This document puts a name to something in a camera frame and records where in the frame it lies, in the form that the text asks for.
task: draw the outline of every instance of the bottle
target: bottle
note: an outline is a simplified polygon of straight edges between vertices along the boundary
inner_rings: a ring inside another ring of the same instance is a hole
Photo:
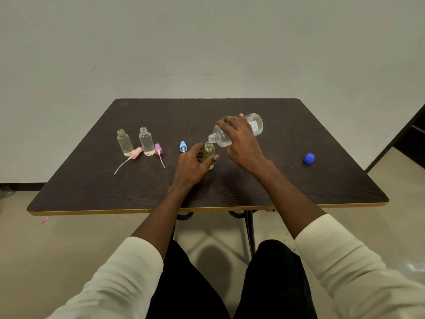
[[[134,150],[130,141],[130,137],[124,132],[123,129],[119,129],[117,133],[118,136],[116,138],[118,139],[118,143],[121,146],[122,153],[125,156],[130,156],[130,152]]]
[[[145,155],[151,156],[155,154],[155,145],[153,145],[152,135],[146,128],[140,128],[139,139]]]
[[[263,132],[263,120],[258,114],[252,113],[245,115],[245,117],[251,124],[252,133],[254,133],[255,136]],[[212,132],[213,133],[208,136],[208,142],[217,143],[221,147],[232,144],[230,136],[228,136],[218,125],[214,127]]]
[[[202,161],[207,160],[210,156],[215,155],[215,147],[209,141],[205,142],[204,148],[202,149]],[[214,163],[210,166],[208,170],[214,168]]]

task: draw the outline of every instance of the dark brown tabletop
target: dark brown tabletop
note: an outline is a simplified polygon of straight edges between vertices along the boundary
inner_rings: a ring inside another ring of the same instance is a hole
[[[266,158],[319,206],[382,205],[386,195],[298,99],[116,99],[29,204],[33,215],[145,213],[173,182],[180,141],[205,142],[227,115],[257,113],[264,130],[257,139]],[[118,129],[140,146],[146,127],[164,151],[141,154],[114,175],[125,157]],[[188,194],[182,210],[273,209],[261,185],[236,166],[224,148],[220,159]],[[307,165],[303,158],[313,153]]]

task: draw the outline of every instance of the white sweater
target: white sweater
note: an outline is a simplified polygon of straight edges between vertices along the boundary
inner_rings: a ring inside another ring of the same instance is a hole
[[[295,245],[334,300],[339,318],[425,318],[425,287],[388,270],[331,215],[308,225]],[[145,318],[162,267],[155,247],[129,237],[50,318]]]

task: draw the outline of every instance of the blue spray nozzle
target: blue spray nozzle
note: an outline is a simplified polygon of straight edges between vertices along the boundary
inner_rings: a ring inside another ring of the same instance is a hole
[[[184,141],[180,142],[180,151],[181,152],[187,152],[187,145],[184,143]]]
[[[312,153],[309,153],[304,157],[304,162],[308,163],[309,165],[312,164],[314,160],[315,160],[315,155]]]

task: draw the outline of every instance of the person's left arm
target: person's left arm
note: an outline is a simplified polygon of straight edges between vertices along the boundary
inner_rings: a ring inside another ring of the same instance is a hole
[[[146,220],[109,257],[80,294],[50,318],[145,318],[162,273],[178,210],[189,190],[218,158],[198,163],[203,143],[180,155],[173,184]]]

